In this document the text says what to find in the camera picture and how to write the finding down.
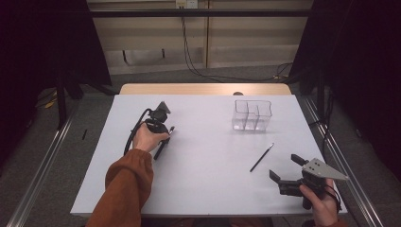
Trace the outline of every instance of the plastic compartment box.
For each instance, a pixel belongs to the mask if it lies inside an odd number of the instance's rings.
[[[233,129],[265,131],[271,118],[271,102],[264,100],[236,100]]]

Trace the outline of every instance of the metal rail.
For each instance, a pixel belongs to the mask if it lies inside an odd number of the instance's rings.
[[[7,227],[22,227],[24,226],[26,219],[29,215],[30,210],[32,209],[33,204],[35,203],[41,189],[44,185],[44,181],[50,171],[50,167],[52,166],[57,153],[61,147],[62,141],[65,138],[65,135],[68,133],[68,130],[71,126],[72,119],[77,112],[78,105],[74,105],[72,108],[72,112],[70,116],[67,118],[67,121],[62,126],[60,130],[58,130],[54,136],[54,139],[47,150],[47,153],[42,160],[41,165],[36,171],[35,176],[29,184],[26,193],[21,198],[17,208],[12,214]]]
[[[313,119],[315,121],[318,121],[319,116],[317,114],[317,107],[315,103],[312,101],[310,97],[306,98],[305,103]],[[327,129],[326,125],[319,124],[318,129],[322,137],[324,137],[324,134]],[[334,139],[330,131],[326,135],[326,144],[329,147],[331,155],[333,156],[340,171],[350,178],[350,181],[347,181],[346,183],[351,193],[353,194],[357,202],[357,205],[359,206],[359,209],[362,212],[362,215],[366,218],[366,221],[368,222],[369,226],[383,226],[383,223],[381,222],[380,217],[378,216],[371,200],[366,195],[365,191],[362,189],[362,186],[357,180],[357,177],[354,175],[354,172],[351,170],[351,167],[345,160],[344,155],[342,154],[339,146],[337,145],[336,140]]]

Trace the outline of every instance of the black pen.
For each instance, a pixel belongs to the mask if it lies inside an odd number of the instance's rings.
[[[262,157],[260,157],[259,160],[257,160],[256,164],[251,168],[250,172],[253,171],[253,169],[259,164],[259,162],[263,159],[263,157],[265,157],[265,155],[269,152],[269,150],[273,147],[274,143],[272,143],[270,145],[270,147],[265,151],[265,153],[263,153]]]

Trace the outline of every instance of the white table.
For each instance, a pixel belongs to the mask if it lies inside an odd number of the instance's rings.
[[[236,99],[269,100],[273,117],[265,132],[234,131]],[[88,217],[104,192],[109,165],[123,154],[130,130],[146,108],[165,101],[176,130],[157,161],[148,217],[283,216],[306,214],[302,198],[282,196],[269,169],[283,180],[298,180],[301,167],[290,160],[323,159],[295,96],[116,96],[92,162],[71,210]],[[251,173],[266,148],[272,150]]]

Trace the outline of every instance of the brown jacket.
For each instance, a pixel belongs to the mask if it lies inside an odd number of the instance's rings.
[[[151,155],[132,149],[113,163],[106,174],[106,191],[97,203],[87,227],[141,226],[141,208],[153,181]],[[345,227],[342,220],[330,227]]]

